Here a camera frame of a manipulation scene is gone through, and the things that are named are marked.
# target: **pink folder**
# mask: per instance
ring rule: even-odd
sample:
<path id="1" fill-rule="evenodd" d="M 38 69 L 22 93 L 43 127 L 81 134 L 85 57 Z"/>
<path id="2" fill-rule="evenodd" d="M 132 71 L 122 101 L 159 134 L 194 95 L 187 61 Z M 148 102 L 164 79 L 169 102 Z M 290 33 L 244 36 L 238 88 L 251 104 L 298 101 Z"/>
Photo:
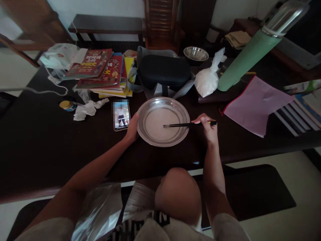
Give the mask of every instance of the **pink folder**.
<path id="1" fill-rule="evenodd" d="M 254 76 L 245 90 L 224 109 L 224 114 L 248 131 L 264 137 L 271 113 L 294 100 Z"/>

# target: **metal bowl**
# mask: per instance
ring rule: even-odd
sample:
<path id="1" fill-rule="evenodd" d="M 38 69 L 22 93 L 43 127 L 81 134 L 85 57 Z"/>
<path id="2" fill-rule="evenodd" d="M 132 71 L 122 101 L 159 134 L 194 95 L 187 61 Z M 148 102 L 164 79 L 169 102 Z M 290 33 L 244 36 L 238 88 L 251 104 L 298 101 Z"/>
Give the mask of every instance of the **metal bowl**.
<path id="1" fill-rule="evenodd" d="M 174 146 L 188 133 L 187 127 L 163 127 L 163 125 L 190 122 L 185 107 L 174 99 L 168 97 L 150 99 L 139 108 L 138 114 L 138 133 L 153 146 Z"/>
<path id="2" fill-rule="evenodd" d="M 184 49 L 187 58 L 194 61 L 205 61 L 208 59 L 208 53 L 199 47 L 187 47 Z"/>

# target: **black bag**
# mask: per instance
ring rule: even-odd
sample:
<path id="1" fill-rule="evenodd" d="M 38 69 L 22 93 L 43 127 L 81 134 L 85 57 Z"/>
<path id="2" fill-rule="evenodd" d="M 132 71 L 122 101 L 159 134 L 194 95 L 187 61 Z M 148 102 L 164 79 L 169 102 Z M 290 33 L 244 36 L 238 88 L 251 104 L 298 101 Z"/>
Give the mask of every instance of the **black bag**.
<path id="1" fill-rule="evenodd" d="M 138 68 L 140 82 L 149 90 L 157 83 L 162 85 L 163 96 L 168 97 L 168 89 L 180 90 L 190 80 L 191 67 L 180 58 L 147 55 L 142 58 Z"/>

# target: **hand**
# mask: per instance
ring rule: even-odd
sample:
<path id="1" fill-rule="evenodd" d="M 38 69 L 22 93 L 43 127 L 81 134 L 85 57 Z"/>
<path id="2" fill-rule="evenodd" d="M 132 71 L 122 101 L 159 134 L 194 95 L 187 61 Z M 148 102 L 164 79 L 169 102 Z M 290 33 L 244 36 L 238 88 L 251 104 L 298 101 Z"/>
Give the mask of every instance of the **hand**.
<path id="1" fill-rule="evenodd" d="M 201 114 L 196 120 L 192 122 L 198 124 L 202 122 L 204 126 L 204 134 L 207 139 L 208 144 L 218 145 L 218 138 L 217 138 L 217 125 L 211 126 L 208 121 L 215 121 L 211 117 L 207 116 L 205 113 Z"/>
<path id="2" fill-rule="evenodd" d="M 125 141 L 128 141 L 130 143 L 133 143 L 138 138 L 138 132 L 137 132 L 137 122 L 138 122 L 139 115 L 135 113 L 132 119 L 129 121 L 127 134 L 124 137 Z"/>

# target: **small jar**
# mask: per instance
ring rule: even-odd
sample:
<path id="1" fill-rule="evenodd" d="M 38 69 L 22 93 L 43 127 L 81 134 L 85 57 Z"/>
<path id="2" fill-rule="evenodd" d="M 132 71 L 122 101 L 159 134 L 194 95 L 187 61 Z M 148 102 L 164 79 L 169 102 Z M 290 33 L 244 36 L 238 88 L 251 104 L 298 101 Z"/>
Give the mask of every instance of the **small jar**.
<path id="1" fill-rule="evenodd" d="M 66 111 L 74 111 L 76 109 L 76 105 L 68 100 L 60 102 L 59 106 Z"/>

